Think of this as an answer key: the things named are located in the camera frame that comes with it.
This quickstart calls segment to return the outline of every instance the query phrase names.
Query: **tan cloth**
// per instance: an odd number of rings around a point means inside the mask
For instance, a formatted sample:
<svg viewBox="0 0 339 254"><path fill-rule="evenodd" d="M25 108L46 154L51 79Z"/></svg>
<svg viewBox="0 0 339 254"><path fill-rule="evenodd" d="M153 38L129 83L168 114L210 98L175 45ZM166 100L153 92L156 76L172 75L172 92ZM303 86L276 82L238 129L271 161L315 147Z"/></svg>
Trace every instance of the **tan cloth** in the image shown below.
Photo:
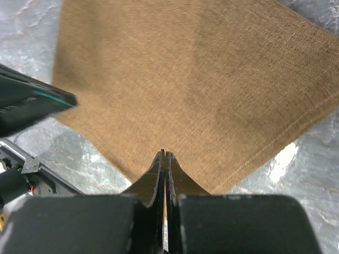
<svg viewBox="0 0 339 254"><path fill-rule="evenodd" d="M161 148L224 193L338 106L339 39L274 0L64 0L58 119L131 181Z"/></svg>

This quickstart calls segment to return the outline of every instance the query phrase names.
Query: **table surface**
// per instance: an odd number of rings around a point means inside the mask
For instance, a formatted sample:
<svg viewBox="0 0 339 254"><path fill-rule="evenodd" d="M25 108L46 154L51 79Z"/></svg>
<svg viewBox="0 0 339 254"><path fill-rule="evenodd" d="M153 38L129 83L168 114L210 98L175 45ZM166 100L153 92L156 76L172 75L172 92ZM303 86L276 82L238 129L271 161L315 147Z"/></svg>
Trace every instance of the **table surface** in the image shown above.
<svg viewBox="0 0 339 254"><path fill-rule="evenodd" d="M339 0L281 0L339 35ZM62 0L0 1L0 63L51 81ZM9 137L88 194L119 193L131 183L82 135L53 118ZM339 253L339 110L243 179L228 193L295 197L324 253Z"/></svg>

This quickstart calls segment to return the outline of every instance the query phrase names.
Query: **teal stripe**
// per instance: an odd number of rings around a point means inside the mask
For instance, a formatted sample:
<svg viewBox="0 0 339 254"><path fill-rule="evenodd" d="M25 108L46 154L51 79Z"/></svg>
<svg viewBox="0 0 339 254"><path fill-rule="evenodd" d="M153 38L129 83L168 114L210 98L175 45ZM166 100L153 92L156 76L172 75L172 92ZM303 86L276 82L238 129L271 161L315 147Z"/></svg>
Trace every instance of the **teal stripe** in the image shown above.
<svg viewBox="0 0 339 254"><path fill-rule="evenodd" d="M38 94L38 95L41 95L41 96L44 96L44 97L51 98L51 99L53 99L53 100L55 100L55 101L57 101L57 102L61 102L61 103L65 104L65 105L67 105L67 106L70 106L70 107L73 107L73 106L74 106L74 105L72 105L72 104L69 104L68 102L63 101L62 99L59 99L59 98L54 97L54 96L51 96L51 95L49 95L49 94L45 94L45 93L42 93L42 92L39 92L39 91L34 91L34 93L35 93L35 94Z"/></svg>

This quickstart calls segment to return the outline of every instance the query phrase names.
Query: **yellow component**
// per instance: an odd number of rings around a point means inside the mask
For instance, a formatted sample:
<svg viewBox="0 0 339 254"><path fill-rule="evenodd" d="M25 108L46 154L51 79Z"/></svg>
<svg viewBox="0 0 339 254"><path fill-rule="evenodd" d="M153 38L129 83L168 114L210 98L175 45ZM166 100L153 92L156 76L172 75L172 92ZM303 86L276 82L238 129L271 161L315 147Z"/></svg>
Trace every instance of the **yellow component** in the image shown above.
<svg viewBox="0 0 339 254"><path fill-rule="evenodd" d="M2 213L0 214L0 231L4 230L4 226L5 226L6 221L7 221L7 216L2 211Z"/></svg>

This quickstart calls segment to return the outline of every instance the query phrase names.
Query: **black device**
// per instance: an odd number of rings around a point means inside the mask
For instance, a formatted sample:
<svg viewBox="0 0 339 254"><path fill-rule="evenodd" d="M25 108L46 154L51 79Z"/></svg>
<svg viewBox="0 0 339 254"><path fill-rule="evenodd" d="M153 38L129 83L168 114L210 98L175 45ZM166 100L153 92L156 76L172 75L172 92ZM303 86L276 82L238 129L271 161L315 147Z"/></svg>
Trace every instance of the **black device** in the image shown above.
<svg viewBox="0 0 339 254"><path fill-rule="evenodd" d="M0 138L76 105L73 94L0 65Z"/></svg>
<svg viewBox="0 0 339 254"><path fill-rule="evenodd" d="M75 103L70 103L73 95L57 94L53 98L42 95L54 101L55 108L49 113ZM13 124L10 116L16 111L8 109L0 122L5 133L14 133L49 114L21 116ZM1 205L25 192L33 194L11 214L0 235L2 253L321 253L295 199L210 195L181 169L173 153L164 150L119 195L84 195L5 139L0 140L0 162L6 169L0 174ZM163 248L165 217L168 250Z"/></svg>

